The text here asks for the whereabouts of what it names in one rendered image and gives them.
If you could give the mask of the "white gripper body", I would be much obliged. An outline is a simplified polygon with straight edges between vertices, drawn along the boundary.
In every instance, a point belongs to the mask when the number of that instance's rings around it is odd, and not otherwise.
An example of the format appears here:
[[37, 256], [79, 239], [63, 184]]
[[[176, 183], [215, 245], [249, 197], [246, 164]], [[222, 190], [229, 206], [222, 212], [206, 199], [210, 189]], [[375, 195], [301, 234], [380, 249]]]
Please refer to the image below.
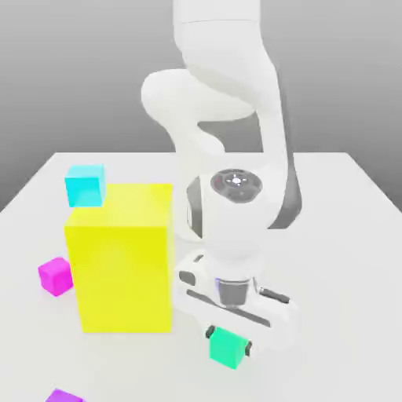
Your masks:
[[205, 332], [220, 327], [252, 341], [251, 349], [282, 349], [294, 340], [296, 304], [255, 280], [175, 280], [173, 305]]

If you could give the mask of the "large yellow box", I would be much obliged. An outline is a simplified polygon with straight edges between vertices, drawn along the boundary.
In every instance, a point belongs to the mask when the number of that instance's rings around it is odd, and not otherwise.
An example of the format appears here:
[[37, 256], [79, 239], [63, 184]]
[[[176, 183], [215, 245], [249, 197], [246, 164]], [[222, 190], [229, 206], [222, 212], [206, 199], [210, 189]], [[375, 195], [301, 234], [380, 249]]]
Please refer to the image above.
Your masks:
[[168, 333], [174, 230], [170, 184], [109, 184], [102, 206], [64, 226], [85, 333]]

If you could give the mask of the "small cyan cube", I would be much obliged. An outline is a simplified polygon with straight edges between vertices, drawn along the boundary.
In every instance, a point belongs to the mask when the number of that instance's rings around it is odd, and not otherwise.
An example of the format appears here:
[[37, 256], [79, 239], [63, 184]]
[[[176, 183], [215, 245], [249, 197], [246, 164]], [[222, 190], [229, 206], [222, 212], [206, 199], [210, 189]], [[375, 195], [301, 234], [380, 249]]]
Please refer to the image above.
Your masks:
[[69, 207], [99, 207], [106, 196], [103, 165], [73, 165], [64, 177]]

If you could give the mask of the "small magenta cube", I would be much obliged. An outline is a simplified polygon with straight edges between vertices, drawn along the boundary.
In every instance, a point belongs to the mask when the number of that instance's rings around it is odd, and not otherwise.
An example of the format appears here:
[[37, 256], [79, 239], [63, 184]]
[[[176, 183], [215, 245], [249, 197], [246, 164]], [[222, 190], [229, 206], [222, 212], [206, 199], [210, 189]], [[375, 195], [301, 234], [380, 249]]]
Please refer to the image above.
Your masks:
[[73, 288], [70, 264], [62, 257], [40, 265], [38, 274], [42, 287], [55, 297]]

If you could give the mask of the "small green cube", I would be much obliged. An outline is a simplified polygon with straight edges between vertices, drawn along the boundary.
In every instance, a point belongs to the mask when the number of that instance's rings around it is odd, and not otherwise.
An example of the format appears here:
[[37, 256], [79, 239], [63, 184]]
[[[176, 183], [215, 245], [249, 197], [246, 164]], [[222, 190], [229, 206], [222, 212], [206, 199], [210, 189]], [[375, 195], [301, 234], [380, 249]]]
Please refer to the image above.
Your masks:
[[215, 327], [209, 338], [210, 358], [235, 370], [245, 357], [248, 340], [230, 331]]

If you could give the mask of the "small purple cube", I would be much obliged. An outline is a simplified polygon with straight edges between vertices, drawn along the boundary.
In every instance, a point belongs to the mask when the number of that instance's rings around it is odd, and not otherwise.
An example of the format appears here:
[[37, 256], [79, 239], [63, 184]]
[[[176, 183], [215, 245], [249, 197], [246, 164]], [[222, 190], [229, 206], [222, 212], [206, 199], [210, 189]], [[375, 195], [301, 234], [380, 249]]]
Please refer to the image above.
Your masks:
[[62, 389], [54, 389], [46, 398], [45, 402], [85, 402], [83, 398], [74, 394], [63, 391]]

